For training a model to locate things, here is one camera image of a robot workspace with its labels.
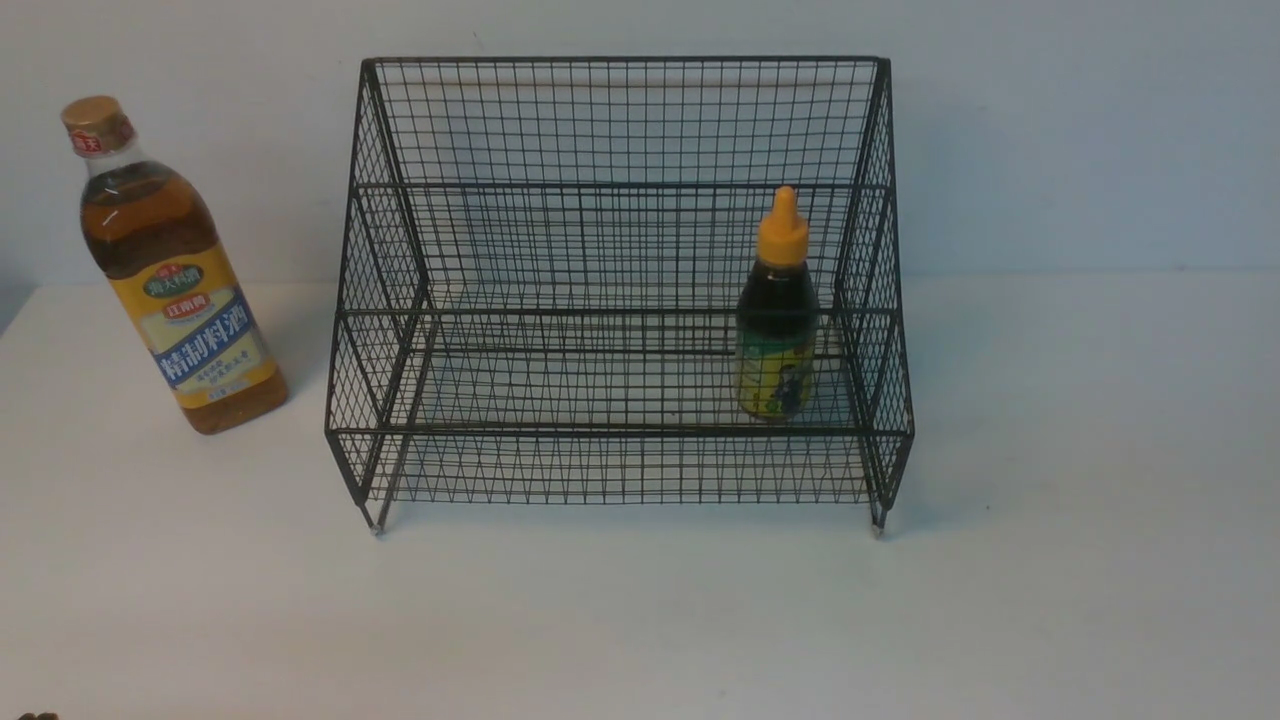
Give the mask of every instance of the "wire rack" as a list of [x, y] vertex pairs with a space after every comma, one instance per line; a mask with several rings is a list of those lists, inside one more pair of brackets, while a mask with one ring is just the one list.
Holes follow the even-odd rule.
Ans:
[[[737, 406], [735, 306], [791, 184], [813, 395]], [[325, 434], [396, 501], [865, 502], [914, 438], [888, 60], [372, 59]]]

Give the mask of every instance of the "gold bottle cap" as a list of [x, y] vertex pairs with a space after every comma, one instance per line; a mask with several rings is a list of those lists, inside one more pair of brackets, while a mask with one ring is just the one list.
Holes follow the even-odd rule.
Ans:
[[63, 124], [72, 147], [81, 158], [99, 158], [123, 149], [133, 140], [133, 126], [115, 97], [82, 97], [63, 109]]

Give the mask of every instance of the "yellow nozzle cap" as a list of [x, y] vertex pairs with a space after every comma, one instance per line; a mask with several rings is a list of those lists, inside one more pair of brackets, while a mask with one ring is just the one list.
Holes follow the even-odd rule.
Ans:
[[769, 265], [792, 268], [809, 254], [809, 223], [796, 210], [796, 191], [782, 186], [773, 195], [773, 210], [760, 220], [755, 255]]

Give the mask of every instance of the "amber liquid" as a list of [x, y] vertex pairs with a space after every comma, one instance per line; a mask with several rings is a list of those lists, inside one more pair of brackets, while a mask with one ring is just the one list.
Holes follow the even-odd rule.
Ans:
[[[81, 229], [110, 279], [127, 279], [177, 255], [218, 245], [205, 201], [186, 178], [155, 161], [134, 163], [90, 178], [81, 196]], [[191, 427], [214, 434], [284, 404], [289, 388], [276, 368], [266, 380], [196, 409]]]

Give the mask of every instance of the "small squeeze bottle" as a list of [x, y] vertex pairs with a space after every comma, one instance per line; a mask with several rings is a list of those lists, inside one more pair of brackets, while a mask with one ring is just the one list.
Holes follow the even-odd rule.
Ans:
[[760, 222], [755, 265], [737, 301], [737, 401], [769, 423], [794, 418], [813, 392], [818, 296], [805, 256], [809, 224], [780, 187]]

